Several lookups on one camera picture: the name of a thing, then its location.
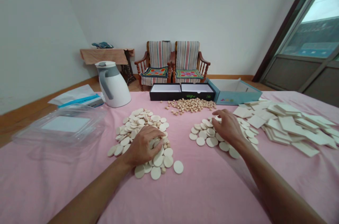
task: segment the chair armrest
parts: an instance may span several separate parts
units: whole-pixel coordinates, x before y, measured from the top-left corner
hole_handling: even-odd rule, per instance
[[[139,61],[135,61],[134,64],[137,65],[137,64],[143,62],[143,61],[146,60],[146,59],[147,59],[147,51],[145,52],[144,57],[143,57],[141,60],[139,60]]]
[[[169,61],[168,61],[167,65],[169,66],[170,64],[175,64],[175,60],[176,60],[176,53],[175,52],[171,52],[171,56],[169,58]]]
[[[198,55],[199,55],[199,59],[201,60],[201,62],[205,63],[205,64],[208,65],[208,66],[211,65],[210,62],[206,61],[206,60],[202,57],[202,53],[201,53],[200,51],[199,51]]]

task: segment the pink tablecloth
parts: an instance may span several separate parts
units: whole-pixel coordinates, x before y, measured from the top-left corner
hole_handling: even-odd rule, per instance
[[[133,110],[143,107],[166,117],[174,160],[184,172],[167,170],[159,180],[133,173],[121,182],[99,223],[270,223],[242,159],[218,148],[199,147],[190,129],[211,112],[173,116],[165,104],[149,101],[149,93],[132,92],[132,101],[108,108],[106,129],[88,158],[69,163],[32,160],[29,146],[10,143],[0,149],[0,223],[46,223],[97,177],[114,158],[115,128]],[[264,92],[264,98],[283,101],[338,123],[339,109],[296,92]],[[234,106],[218,106],[234,110]],[[328,223],[339,220],[339,151],[321,147],[313,158],[292,146],[268,141],[260,129],[259,152]]]

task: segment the plastic container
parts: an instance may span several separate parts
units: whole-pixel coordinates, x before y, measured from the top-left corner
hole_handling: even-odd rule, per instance
[[[81,104],[60,108],[12,136],[15,143],[42,147],[40,153],[81,156],[105,129],[107,111]]]

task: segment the jug lid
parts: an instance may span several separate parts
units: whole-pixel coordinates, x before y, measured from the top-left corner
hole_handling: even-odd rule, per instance
[[[106,68],[106,67],[114,67],[115,62],[114,61],[100,61],[95,64],[97,68]]]

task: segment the white thermos jug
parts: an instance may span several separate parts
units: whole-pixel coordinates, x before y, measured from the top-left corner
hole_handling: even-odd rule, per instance
[[[101,61],[95,66],[98,69],[100,87],[107,105],[120,107],[128,104],[132,99],[130,90],[115,62]]]

